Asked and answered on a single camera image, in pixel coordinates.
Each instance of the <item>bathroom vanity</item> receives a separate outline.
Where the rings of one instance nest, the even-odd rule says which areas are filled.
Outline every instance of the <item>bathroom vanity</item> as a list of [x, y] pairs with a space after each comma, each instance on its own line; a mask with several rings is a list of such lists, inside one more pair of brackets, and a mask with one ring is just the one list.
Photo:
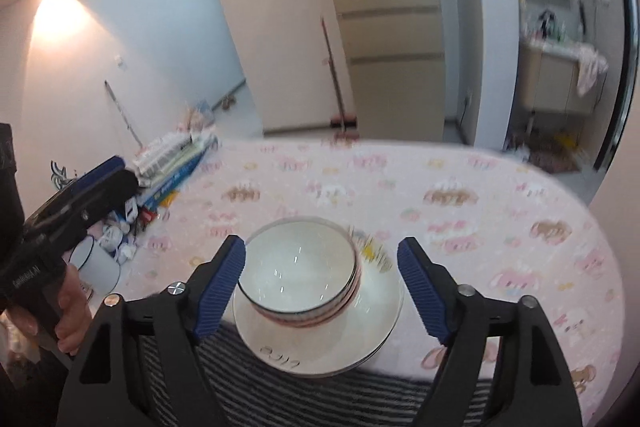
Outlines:
[[579, 64], [571, 46], [549, 41], [520, 42], [516, 97], [530, 111], [588, 115], [598, 89], [585, 96], [577, 91]]

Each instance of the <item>sticker on wall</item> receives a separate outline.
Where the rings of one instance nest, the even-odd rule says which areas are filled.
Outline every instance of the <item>sticker on wall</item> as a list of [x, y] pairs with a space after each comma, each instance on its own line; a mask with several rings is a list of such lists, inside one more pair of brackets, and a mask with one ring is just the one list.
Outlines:
[[69, 178], [66, 174], [66, 167], [61, 169], [56, 162], [51, 160], [51, 183], [56, 190], [62, 190], [76, 178], [78, 178], [78, 172], [74, 171], [74, 177]]

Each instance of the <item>white door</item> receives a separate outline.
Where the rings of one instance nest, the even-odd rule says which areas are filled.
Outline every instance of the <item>white door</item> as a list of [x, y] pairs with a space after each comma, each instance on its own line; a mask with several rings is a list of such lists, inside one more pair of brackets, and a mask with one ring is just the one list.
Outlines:
[[[441, 141], [440, 0], [334, 0], [363, 138]], [[383, 108], [383, 100], [394, 107]], [[411, 118], [401, 113], [414, 112]]]

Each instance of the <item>doorframe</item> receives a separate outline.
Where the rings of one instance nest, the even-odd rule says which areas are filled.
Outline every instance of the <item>doorframe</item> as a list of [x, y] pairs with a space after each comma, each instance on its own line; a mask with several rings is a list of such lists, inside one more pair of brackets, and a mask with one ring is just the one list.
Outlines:
[[640, 12], [638, 0], [623, 0], [623, 3], [625, 9], [625, 49], [622, 59], [622, 73], [620, 74], [620, 87], [618, 87], [618, 95], [613, 106], [607, 134], [593, 165], [596, 171], [603, 166], [608, 169], [613, 161], [616, 150], [620, 145], [622, 133], [625, 130], [626, 120], [636, 88], [640, 46]]

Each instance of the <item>striped cloth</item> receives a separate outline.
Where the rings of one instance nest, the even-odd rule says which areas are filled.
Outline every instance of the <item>striped cloth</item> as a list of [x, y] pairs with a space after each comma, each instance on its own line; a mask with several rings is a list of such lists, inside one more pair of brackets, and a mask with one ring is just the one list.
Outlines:
[[[178, 427], [162, 378], [156, 340], [143, 337], [142, 345], [160, 419], [166, 427]], [[229, 325], [220, 326], [201, 343], [197, 353], [233, 426], [409, 426], [431, 384], [357, 369], [319, 380], [292, 377], [256, 359]], [[478, 382], [465, 426], [481, 422], [490, 386], [490, 380]]]

